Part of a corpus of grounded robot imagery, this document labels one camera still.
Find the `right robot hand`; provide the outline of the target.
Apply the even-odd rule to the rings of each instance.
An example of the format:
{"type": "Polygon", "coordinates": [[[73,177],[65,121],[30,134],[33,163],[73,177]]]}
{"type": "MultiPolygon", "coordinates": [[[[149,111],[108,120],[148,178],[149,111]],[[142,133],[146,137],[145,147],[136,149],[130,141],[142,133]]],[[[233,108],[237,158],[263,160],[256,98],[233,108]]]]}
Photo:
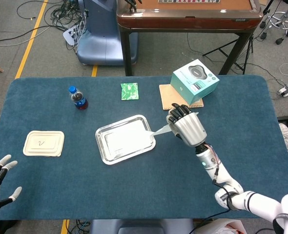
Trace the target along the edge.
{"type": "Polygon", "coordinates": [[[166,121],[174,135],[190,147],[203,144],[207,133],[197,117],[197,113],[191,111],[184,104],[172,103],[172,106],[173,109],[168,111],[166,121]]]}

